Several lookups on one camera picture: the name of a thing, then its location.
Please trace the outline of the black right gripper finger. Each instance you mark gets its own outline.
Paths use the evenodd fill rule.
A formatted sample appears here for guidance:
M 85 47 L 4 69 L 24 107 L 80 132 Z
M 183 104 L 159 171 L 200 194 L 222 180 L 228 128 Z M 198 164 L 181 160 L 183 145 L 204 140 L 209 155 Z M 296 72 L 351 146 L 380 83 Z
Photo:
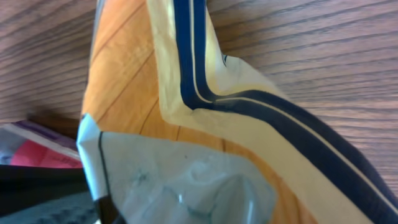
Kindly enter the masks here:
M 103 167 L 1 166 L 1 223 L 124 223 Z

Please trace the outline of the red Carefree pad pack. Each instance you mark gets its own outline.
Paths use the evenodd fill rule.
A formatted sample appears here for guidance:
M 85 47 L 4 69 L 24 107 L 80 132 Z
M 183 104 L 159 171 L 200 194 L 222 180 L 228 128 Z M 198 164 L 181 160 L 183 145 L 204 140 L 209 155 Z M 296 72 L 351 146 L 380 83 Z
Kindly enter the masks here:
M 1 125 L 1 164 L 56 169 L 83 167 L 74 139 L 27 120 Z

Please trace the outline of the yellow wet wipes pack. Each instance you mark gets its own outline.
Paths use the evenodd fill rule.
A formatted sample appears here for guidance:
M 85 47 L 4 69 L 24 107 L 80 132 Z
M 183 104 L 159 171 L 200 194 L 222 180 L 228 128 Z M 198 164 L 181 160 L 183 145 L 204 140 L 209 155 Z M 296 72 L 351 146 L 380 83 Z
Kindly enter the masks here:
M 221 52 L 205 1 L 98 1 L 77 147 L 101 223 L 396 223 L 348 141 Z

